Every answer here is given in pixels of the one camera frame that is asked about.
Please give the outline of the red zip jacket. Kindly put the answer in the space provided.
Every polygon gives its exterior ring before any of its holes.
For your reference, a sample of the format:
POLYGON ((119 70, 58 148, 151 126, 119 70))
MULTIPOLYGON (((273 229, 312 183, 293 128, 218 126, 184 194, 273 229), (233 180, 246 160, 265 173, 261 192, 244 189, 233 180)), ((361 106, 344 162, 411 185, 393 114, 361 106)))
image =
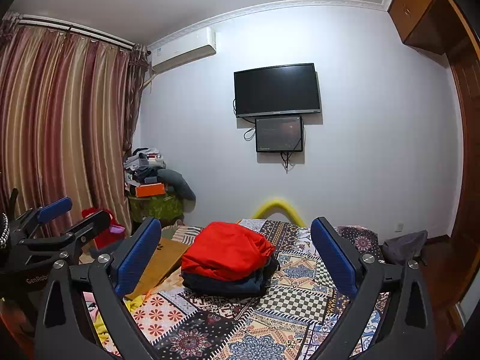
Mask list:
POLYGON ((264 267, 275 246, 237 223, 213 222, 182 255, 181 271, 217 281, 240 281, 264 267))

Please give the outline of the yellow fleece blanket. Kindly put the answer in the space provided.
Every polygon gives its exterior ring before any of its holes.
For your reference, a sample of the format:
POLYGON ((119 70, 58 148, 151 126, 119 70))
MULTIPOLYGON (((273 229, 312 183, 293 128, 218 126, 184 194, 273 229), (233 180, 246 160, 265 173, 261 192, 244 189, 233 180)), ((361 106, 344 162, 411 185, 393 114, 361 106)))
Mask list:
POLYGON ((135 327, 133 314, 144 300, 144 295, 133 300, 97 295, 97 300, 94 301, 95 315, 90 313, 90 317, 101 345, 106 345, 108 341, 117 344, 119 338, 133 338, 139 343, 140 330, 135 327))

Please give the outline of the grey backpack on floor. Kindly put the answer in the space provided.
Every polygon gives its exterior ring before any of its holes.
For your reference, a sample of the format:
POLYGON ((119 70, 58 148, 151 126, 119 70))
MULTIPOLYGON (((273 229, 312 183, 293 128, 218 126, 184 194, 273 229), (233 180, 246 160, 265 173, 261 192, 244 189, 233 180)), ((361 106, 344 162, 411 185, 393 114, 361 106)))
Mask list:
POLYGON ((404 265, 409 260, 417 260, 422 256, 422 249, 428 239, 428 232, 408 233, 383 242, 382 253, 390 264, 404 265))

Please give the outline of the orange flat box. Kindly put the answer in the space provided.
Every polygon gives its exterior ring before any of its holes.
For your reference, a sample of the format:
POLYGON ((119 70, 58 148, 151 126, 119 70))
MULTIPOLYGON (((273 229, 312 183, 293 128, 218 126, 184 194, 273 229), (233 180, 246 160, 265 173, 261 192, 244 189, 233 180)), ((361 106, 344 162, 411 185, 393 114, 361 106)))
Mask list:
POLYGON ((135 188, 136 197, 154 197, 165 194, 163 183, 141 184, 135 188))

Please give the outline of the striped brown curtain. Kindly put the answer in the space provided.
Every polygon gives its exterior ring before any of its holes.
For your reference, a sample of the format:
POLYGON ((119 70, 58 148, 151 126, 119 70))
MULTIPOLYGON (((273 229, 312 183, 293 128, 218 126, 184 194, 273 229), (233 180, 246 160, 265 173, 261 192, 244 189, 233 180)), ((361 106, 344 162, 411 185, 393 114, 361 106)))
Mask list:
POLYGON ((123 160, 132 150, 147 50, 70 31, 1 23, 1 203, 16 212, 62 197, 72 209, 46 225, 58 236, 83 210, 129 227, 123 160))

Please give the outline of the green patterned storage box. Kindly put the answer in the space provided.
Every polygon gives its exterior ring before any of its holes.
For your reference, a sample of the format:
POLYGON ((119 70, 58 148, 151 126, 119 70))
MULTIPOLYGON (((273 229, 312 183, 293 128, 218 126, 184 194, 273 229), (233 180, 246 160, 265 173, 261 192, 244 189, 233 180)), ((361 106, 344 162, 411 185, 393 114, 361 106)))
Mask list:
POLYGON ((183 215, 183 202, 176 194, 152 197, 129 197, 130 216, 135 222, 153 217, 160 222, 172 221, 183 215))

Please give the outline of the folded blue jeans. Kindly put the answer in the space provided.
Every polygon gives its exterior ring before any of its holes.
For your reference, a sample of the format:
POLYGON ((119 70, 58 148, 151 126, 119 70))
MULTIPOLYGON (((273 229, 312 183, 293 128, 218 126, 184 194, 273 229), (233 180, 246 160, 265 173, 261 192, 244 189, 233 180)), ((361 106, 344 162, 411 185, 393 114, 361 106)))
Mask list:
POLYGON ((240 280, 224 281, 190 273, 181 273, 181 276, 183 285, 196 294, 246 298, 263 295, 279 268, 278 260, 272 257, 264 267, 240 280))

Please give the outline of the brown wooden wardrobe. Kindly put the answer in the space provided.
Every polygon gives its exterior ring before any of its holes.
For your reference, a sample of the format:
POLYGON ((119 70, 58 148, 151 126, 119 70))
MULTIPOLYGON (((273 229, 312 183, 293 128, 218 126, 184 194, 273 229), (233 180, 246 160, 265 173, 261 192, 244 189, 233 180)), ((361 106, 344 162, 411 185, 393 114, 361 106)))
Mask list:
POLYGON ((435 178, 429 244, 422 267, 435 310, 460 302, 479 272, 479 37, 455 0, 384 0, 403 48, 440 72, 421 78, 432 98, 424 124, 434 131, 428 150, 440 155, 435 178))

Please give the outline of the white wall socket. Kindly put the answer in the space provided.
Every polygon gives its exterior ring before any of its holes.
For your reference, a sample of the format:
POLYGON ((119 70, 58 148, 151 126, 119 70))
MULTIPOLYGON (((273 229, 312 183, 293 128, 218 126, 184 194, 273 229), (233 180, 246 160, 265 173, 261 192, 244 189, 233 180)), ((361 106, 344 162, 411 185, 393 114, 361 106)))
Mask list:
POLYGON ((396 233, 401 233, 402 230, 404 229, 404 224, 403 223, 398 223, 395 228, 396 233))

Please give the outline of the white wall air conditioner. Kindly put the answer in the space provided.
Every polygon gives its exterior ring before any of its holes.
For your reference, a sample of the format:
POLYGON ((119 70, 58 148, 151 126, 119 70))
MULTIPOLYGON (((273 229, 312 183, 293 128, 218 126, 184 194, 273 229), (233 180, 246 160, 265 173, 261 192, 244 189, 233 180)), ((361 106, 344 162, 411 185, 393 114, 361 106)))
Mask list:
POLYGON ((163 73, 216 54, 216 33, 202 28, 176 38, 151 52, 154 73, 163 73))

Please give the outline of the small black wall monitor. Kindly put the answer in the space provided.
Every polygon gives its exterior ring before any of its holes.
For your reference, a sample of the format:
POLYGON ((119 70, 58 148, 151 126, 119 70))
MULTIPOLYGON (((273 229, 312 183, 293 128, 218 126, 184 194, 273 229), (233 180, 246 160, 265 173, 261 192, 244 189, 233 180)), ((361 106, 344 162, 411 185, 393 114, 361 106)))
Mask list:
POLYGON ((304 148, 304 124, 300 115, 256 119, 257 153, 296 153, 304 148))

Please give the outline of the large black wall television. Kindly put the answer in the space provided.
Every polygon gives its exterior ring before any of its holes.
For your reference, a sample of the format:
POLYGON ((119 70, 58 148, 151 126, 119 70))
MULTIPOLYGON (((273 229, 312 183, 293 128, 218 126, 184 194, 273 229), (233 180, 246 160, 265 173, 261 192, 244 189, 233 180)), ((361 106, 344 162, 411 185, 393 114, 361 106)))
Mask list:
POLYGON ((313 63, 260 67, 233 74, 234 109, 239 118, 320 112, 313 63))

